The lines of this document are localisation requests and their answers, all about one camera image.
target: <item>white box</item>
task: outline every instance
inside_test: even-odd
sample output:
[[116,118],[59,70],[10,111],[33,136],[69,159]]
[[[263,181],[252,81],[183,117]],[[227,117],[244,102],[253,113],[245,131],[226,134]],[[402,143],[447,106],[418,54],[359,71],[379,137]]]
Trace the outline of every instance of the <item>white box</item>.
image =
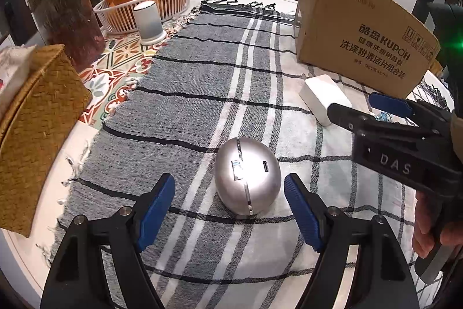
[[325,127],[331,124],[328,118],[328,106],[332,103],[352,107],[344,92],[326,74],[306,79],[299,96],[320,124]]

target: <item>woven basket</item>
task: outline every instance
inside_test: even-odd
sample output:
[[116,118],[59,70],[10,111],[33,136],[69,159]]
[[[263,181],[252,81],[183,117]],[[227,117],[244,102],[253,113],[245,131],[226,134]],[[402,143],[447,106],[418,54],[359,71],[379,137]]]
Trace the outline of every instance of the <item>woven basket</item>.
[[91,99],[64,45],[36,49],[0,122],[0,227],[29,236],[48,171]]

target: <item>silver speaker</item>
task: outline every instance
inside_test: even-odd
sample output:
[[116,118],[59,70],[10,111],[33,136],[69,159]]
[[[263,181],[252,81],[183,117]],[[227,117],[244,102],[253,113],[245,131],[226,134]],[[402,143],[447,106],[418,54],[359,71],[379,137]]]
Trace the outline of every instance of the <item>silver speaker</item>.
[[281,184],[280,165],[266,145],[251,138],[233,138],[218,150],[217,193],[234,213],[254,215],[268,209]]

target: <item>table runner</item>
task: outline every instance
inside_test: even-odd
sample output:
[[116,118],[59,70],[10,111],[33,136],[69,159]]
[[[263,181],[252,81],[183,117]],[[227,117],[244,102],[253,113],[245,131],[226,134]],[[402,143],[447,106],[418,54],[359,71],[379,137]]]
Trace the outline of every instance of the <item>table runner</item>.
[[[74,216],[111,216],[169,172],[175,197],[155,243],[142,253],[164,305],[295,307],[318,254],[303,243],[283,189],[268,211],[246,219],[230,213],[215,191],[218,148],[249,136],[275,153],[283,177],[296,172],[327,206],[365,219],[385,215],[413,264],[414,191],[353,163],[351,133],[323,128],[298,95],[304,75],[326,73],[354,108],[368,112],[372,90],[297,63],[292,18],[268,8],[203,2],[95,138],[72,180],[52,255]],[[433,101],[425,84],[414,90],[416,97]],[[125,308],[110,249],[103,247],[102,255],[115,307]],[[354,267],[350,254],[346,273]],[[417,281],[422,305],[434,286],[426,290]]]

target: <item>blue object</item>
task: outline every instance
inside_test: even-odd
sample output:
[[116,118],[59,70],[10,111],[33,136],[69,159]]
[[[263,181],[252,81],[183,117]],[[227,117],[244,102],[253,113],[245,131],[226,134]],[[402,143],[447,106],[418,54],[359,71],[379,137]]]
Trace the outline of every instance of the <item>blue object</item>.
[[138,252],[141,253],[156,239],[167,210],[175,195],[175,180],[169,175],[159,193],[154,198],[145,217],[140,223],[140,237],[137,241]]
[[374,116],[378,121],[381,122],[392,122],[392,117],[389,113],[386,113],[385,111],[382,111],[378,115]]
[[368,97],[373,108],[394,114],[401,118],[409,118],[413,115],[413,109],[402,99],[373,93]]
[[291,175],[287,175],[285,178],[284,190],[286,200],[293,211],[304,241],[320,253],[324,244],[320,237],[318,220]]

